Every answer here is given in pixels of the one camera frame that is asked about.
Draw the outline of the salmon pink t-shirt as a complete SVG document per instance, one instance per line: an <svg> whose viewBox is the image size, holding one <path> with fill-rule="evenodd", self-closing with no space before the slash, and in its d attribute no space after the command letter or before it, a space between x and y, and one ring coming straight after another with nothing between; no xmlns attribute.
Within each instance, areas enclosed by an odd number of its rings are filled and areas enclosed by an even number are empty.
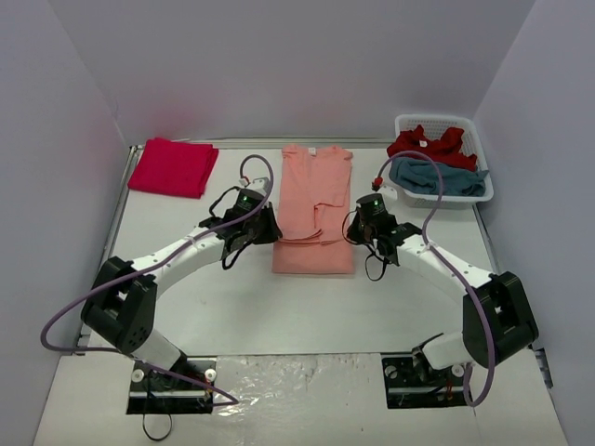
<svg viewBox="0 0 595 446"><path fill-rule="evenodd" d="M277 274L352 274L352 248L343 236L350 211L352 153L338 146L282 149L282 178L272 271Z"/></svg>

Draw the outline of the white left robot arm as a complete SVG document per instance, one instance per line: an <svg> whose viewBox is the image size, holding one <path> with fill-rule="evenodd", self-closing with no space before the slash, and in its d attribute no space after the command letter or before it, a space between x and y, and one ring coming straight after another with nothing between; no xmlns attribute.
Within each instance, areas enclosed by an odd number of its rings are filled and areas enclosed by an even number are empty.
<svg viewBox="0 0 595 446"><path fill-rule="evenodd" d="M87 326L118 352L154 366L153 377L166 388L181 386L185 377L206 384L213 378L154 328L161 295L210 264L229 270L246 248L275 243L282 236L265 187L234 190L236 201L224 216L211 214L184 238L134 260L108 259L82 308Z"/></svg>

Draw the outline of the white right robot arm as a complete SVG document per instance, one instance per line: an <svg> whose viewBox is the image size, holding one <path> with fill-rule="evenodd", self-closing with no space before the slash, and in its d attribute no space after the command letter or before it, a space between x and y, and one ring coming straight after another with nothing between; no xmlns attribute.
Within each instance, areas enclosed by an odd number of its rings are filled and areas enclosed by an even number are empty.
<svg viewBox="0 0 595 446"><path fill-rule="evenodd" d="M496 366L539 337L519 277L477 268L426 240L422 228L397 221L381 194L356 201L347 239L370 248L384 266L413 271L461 306L459 331L438 334L413 350L412 370L418 381L432 384L445 369L469 362L485 369Z"/></svg>

